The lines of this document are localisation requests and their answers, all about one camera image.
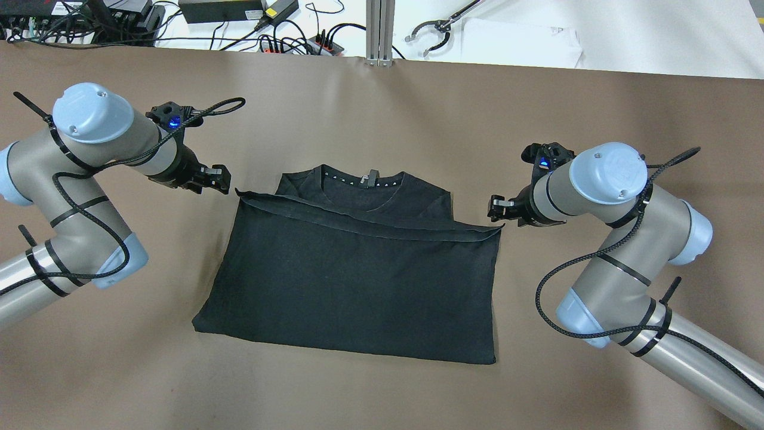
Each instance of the light blue joint cap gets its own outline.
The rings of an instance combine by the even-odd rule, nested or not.
[[[696,211],[687,201],[682,200],[690,210],[690,234],[684,249],[670,262],[673,265],[683,265],[695,261],[695,257],[706,252],[714,237],[714,228],[711,221],[702,213]]]
[[[647,183],[647,165],[639,152],[621,142],[604,143],[573,158],[573,188],[598,204],[621,204],[636,197]]]
[[[579,334],[592,334],[605,331],[597,319],[589,312],[589,309],[581,301],[581,298],[573,291],[568,290],[568,294],[562,299],[557,307],[557,318],[563,327],[568,331]],[[604,348],[610,343],[609,337],[596,337],[594,339],[584,339],[592,347]]]
[[[8,170],[8,153],[11,151],[11,146],[15,143],[16,142],[11,143],[6,149],[3,149],[2,152],[0,152],[0,194],[2,194],[3,198],[13,204],[30,206],[33,203],[18,192],[18,189],[11,179],[11,172]]]
[[[117,282],[120,282],[122,279],[125,279],[133,273],[136,273],[146,265],[148,262],[148,254],[146,253],[146,249],[144,249],[143,245],[138,242],[138,236],[136,236],[135,233],[130,233],[130,236],[125,239],[125,245],[128,247],[128,252],[130,253],[130,260],[128,261],[128,264],[122,270],[116,272],[114,275],[106,276],[105,278],[93,279],[93,284],[95,284],[96,287],[101,289],[111,287]],[[117,249],[112,252],[109,258],[106,259],[106,262],[101,265],[101,268],[98,270],[98,274],[100,275],[101,273],[110,272],[118,268],[119,265],[124,262],[124,260],[125,253],[122,252],[121,247],[117,247]]]
[[[56,127],[80,143],[114,140],[130,128],[133,119],[130,103],[97,83],[72,85],[53,105]]]

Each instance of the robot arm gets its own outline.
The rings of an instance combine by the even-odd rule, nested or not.
[[[542,280],[536,292],[542,318],[595,347],[617,342],[744,427],[764,428],[764,367],[672,312],[670,295],[660,301],[647,295],[666,263],[686,264],[706,250],[712,236],[708,219],[654,185],[657,174],[648,178],[639,152],[623,143],[578,156],[556,143],[534,144],[523,160],[534,164],[532,184],[514,199],[494,195],[492,220],[551,226],[591,213],[613,228],[599,251]],[[557,308],[563,328],[541,309],[541,287],[586,259],[591,261]]]
[[[200,164],[183,145],[183,130],[202,117],[241,107],[230,99],[204,112],[174,103],[142,116],[119,95],[94,83],[67,89],[49,116],[16,96],[48,128],[0,152],[0,194],[36,205],[56,236],[0,264],[0,330],[90,282],[107,288],[143,267],[148,255],[93,175],[127,164],[168,187],[228,193],[223,165]],[[220,106],[238,102],[224,112]]]

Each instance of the white paper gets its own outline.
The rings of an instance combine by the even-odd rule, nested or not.
[[[263,17],[263,11],[261,10],[244,11],[244,14],[249,20],[260,19]]]
[[[574,28],[465,18],[461,34],[465,63],[573,68],[583,53]]]

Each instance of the silver metal arm tube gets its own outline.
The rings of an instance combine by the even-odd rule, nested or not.
[[[53,120],[65,149],[45,129],[11,144],[0,157],[0,194],[12,203],[34,204],[56,231],[54,238],[0,264],[0,330],[89,282],[41,274],[113,271],[125,260],[120,242],[128,249],[128,264],[94,280],[98,287],[109,287],[147,262],[137,237],[96,180],[88,176],[86,167],[150,150],[159,140],[157,126],[120,96],[92,83],[66,90],[53,108]],[[158,153],[139,160],[144,162],[135,168],[148,175],[162,172],[173,161],[175,147],[175,142],[168,142]],[[66,202],[53,182],[53,176],[60,173],[80,175],[60,177],[60,186],[116,238]],[[16,286],[28,278],[35,280]]]
[[[605,223],[628,217],[646,182],[639,153],[624,144],[606,144],[582,152],[547,174],[533,197],[551,220],[592,213]],[[636,220],[612,230],[601,249],[620,241]],[[667,262],[685,264],[711,241],[711,225],[683,200],[653,186],[641,227],[623,246],[592,259],[557,309],[562,324],[592,334],[635,325],[662,326],[684,334],[718,353],[764,389],[764,367],[671,312],[647,295]],[[719,361],[692,344],[656,331],[610,337],[636,357],[706,399],[746,428],[764,428],[764,399]],[[604,347],[610,340],[587,340]]]

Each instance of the shirt tag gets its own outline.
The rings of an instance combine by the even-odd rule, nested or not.
[[[361,182],[358,182],[358,186],[361,188],[373,188],[377,185],[377,179],[380,177],[380,172],[374,169],[369,171],[369,174],[365,174],[361,178]]]

